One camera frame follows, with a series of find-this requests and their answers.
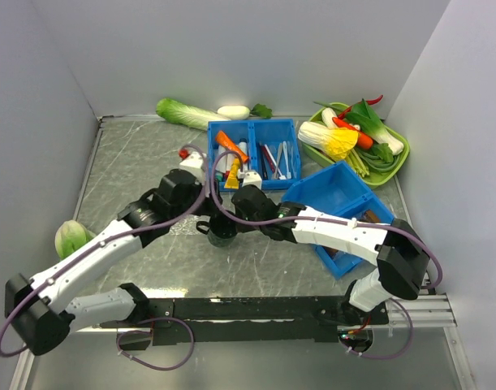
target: robotic arm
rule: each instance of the robotic arm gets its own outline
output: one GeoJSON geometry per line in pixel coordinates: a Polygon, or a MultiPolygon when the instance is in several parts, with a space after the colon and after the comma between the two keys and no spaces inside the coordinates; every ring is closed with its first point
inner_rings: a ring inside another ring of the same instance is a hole
{"type": "MultiPolygon", "coordinates": [[[[127,205],[117,219],[101,232],[91,243],[101,242],[101,247],[74,264],[86,246],[59,264],[26,279],[18,274],[6,283],[6,316],[33,290],[47,283],[28,305],[11,322],[27,346],[35,355],[49,352],[59,345],[70,332],[83,327],[118,320],[138,323],[145,319],[149,299],[134,284],[122,284],[113,291],[89,297],[76,297],[115,263],[149,245],[168,233],[169,227],[128,235],[131,229],[159,224],[181,215],[188,210],[206,185],[202,158],[192,154],[179,168],[165,175],[158,188],[143,194],[139,200],[127,205]],[[123,234],[121,238],[106,244],[104,239],[123,234]],[[69,268],[62,276],[53,279],[58,270],[69,268]]],[[[287,216],[314,217],[313,221],[298,220],[292,223],[273,223],[251,227],[235,223],[227,218],[207,197],[193,212],[197,216],[209,216],[213,227],[209,240],[221,246],[237,232],[260,230],[276,241],[318,244],[355,254],[377,266],[373,273],[351,284],[346,293],[343,309],[361,318],[389,297],[416,299],[429,261],[420,248],[403,236],[380,229],[357,227],[351,221],[347,226],[321,222],[328,218],[347,221],[325,215],[310,207],[284,202],[275,205],[260,190],[260,181],[249,181],[232,198],[235,215],[248,221],[265,221],[287,216]]],[[[396,219],[393,226],[415,234],[404,221],[396,219]]]]}

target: green plastic bowl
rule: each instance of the green plastic bowl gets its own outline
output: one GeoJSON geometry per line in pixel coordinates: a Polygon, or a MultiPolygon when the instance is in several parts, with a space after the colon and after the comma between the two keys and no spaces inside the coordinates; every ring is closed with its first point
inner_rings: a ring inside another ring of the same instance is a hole
{"type": "MultiPolygon", "coordinates": [[[[347,104],[343,103],[332,103],[334,106],[334,111],[336,111],[336,114],[340,114],[342,111],[348,108],[347,104]]],[[[323,111],[323,108],[321,108],[315,115],[313,115],[309,120],[312,122],[321,122],[321,112],[323,111]]],[[[401,168],[401,166],[404,164],[404,161],[407,159],[408,154],[410,153],[410,145],[408,144],[408,141],[404,139],[403,136],[386,126],[386,130],[403,142],[404,148],[401,154],[399,155],[399,162],[395,166],[395,169],[393,171],[387,172],[387,173],[377,173],[377,172],[370,172],[370,175],[366,176],[365,178],[362,178],[365,184],[367,184],[371,189],[375,189],[376,187],[379,187],[380,185],[383,185],[386,183],[388,180],[390,180],[396,173],[397,171],[401,168]]],[[[320,164],[321,167],[328,167],[329,165],[334,164],[334,161],[325,156],[322,152],[320,152],[318,149],[313,148],[310,145],[307,145],[302,142],[302,146],[304,147],[304,152],[307,154],[310,158],[312,158],[315,162],[320,164]]]]}

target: marble countertop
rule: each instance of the marble countertop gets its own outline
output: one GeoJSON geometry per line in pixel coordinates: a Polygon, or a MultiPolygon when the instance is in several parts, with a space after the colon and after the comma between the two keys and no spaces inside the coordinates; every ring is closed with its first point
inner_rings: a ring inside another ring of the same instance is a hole
{"type": "MultiPolygon", "coordinates": [[[[78,220],[100,232],[116,214],[179,164],[182,144],[206,150],[206,133],[160,120],[107,120],[88,175],[78,220]]],[[[302,156],[302,177],[321,168],[302,156]]],[[[397,217],[406,212],[394,180],[375,193],[397,217]]],[[[283,192],[269,194],[279,201],[283,192]]],[[[230,194],[223,195],[231,207],[230,194]]],[[[336,280],[309,245],[270,241],[258,232],[240,234],[228,248],[213,247],[195,229],[197,217],[176,224],[146,249],[111,267],[83,294],[102,293],[126,282],[148,297],[279,297],[343,295],[373,267],[360,264],[336,280]]]]}

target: white wall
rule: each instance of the white wall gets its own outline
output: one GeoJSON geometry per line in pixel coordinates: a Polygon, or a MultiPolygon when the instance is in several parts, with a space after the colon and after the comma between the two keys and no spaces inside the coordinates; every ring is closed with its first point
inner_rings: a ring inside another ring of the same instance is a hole
{"type": "Polygon", "coordinates": [[[452,0],[388,117],[480,388],[496,389],[496,0],[452,0]]]}
{"type": "MultiPolygon", "coordinates": [[[[0,0],[0,327],[4,284],[55,261],[97,121],[29,0],[0,0]]],[[[13,331],[4,348],[22,345],[13,331]]],[[[0,389],[16,358],[0,358],[0,389]]]]}
{"type": "Polygon", "coordinates": [[[160,98],[217,109],[384,93],[386,115],[448,0],[32,0],[97,115],[160,98]]]}

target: blue tray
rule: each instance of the blue tray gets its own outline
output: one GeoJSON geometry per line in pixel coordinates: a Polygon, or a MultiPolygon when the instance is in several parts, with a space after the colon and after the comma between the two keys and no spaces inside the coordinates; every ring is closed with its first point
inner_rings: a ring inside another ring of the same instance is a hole
{"type": "MultiPolygon", "coordinates": [[[[371,210],[383,223],[391,223],[394,219],[394,215],[344,161],[293,184],[282,201],[301,203],[343,218],[359,219],[366,210],[371,210]]],[[[337,252],[331,257],[322,246],[313,247],[336,279],[363,261],[344,252],[337,252]]]]}
{"type": "MultiPolygon", "coordinates": [[[[219,131],[224,131],[230,139],[238,144],[241,139],[248,141],[248,154],[250,168],[258,171],[262,176],[262,163],[265,161],[260,156],[260,150],[257,148],[257,143],[267,144],[271,150],[274,159],[277,159],[278,145],[281,142],[287,142],[287,149],[290,154],[290,170],[291,178],[289,180],[263,180],[262,189],[288,189],[301,177],[302,164],[300,161],[300,153],[298,151],[298,143],[296,142],[295,125],[292,119],[269,119],[269,120],[228,120],[222,122],[208,123],[208,155],[209,169],[211,170],[213,161],[218,155],[218,143],[215,141],[219,131]]],[[[280,171],[286,175],[286,160],[282,156],[278,165],[280,171]]],[[[266,165],[268,177],[271,177],[272,172],[269,166],[266,165]]],[[[219,183],[221,191],[234,191],[232,189],[224,189],[224,182],[219,183]]]]}

